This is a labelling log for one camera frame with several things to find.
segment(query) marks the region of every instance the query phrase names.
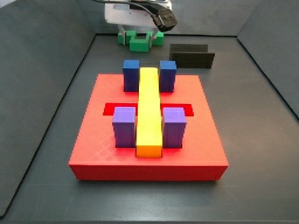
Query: gray table surface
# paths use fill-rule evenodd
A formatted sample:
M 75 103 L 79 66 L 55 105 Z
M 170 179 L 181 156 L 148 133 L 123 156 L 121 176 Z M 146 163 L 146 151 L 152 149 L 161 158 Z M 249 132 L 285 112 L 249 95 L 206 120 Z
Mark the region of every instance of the gray table surface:
M 79 182 L 67 160 L 97 74 L 158 67 L 169 44 L 208 44 L 198 75 L 229 167 L 216 182 Z M 299 125 L 234 38 L 165 37 L 149 53 L 97 36 L 6 216 L 0 221 L 299 221 Z

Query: cable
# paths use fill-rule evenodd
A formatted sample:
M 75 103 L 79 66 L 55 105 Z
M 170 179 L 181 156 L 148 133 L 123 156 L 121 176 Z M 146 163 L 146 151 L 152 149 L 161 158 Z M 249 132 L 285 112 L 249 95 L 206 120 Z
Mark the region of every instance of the cable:
M 121 2 L 121 1 L 103 1 L 103 0 L 90 0 L 90 1 L 99 3 L 99 4 L 132 4 L 133 6 L 141 8 L 150 15 L 150 17 L 154 16 L 154 14 L 138 3 Z

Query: blue block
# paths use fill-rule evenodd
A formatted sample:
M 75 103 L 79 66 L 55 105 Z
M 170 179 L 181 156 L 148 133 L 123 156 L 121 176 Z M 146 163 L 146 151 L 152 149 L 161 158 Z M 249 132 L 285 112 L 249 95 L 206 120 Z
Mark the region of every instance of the blue block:
M 181 148 L 185 129 L 185 115 L 182 108 L 162 109 L 162 147 Z
M 113 131 L 117 148 L 136 147 L 136 108 L 115 107 L 113 114 Z
M 173 83 L 176 75 L 174 61 L 160 61 L 160 93 L 173 92 Z
M 138 89 L 138 60 L 123 60 L 122 73 L 123 73 L 123 91 L 137 92 Z

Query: purple block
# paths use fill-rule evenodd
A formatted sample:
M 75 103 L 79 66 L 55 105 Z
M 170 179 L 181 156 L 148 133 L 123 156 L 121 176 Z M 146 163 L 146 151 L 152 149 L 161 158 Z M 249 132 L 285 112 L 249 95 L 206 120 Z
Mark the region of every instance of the purple block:
M 182 108 L 162 109 L 162 147 L 181 148 L 182 133 L 185 129 L 185 116 Z
M 115 107 L 111 119 L 115 147 L 136 147 L 136 108 Z

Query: gray wall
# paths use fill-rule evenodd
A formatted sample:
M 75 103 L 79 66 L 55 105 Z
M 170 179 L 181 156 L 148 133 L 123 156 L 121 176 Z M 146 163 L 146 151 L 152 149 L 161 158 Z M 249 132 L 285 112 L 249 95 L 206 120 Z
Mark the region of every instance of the gray wall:
M 261 0 L 172 0 L 172 10 L 178 21 L 172 34 L 237 36 Z M 117 33 L 106 24 L 103 4 L 77 0 L 95 33 Z
M 299 1 L 264 0 L 237 39 L 299 116 Z
M 0 216 L 93 36 L 74 0 L 21 0 L 0 9 Z

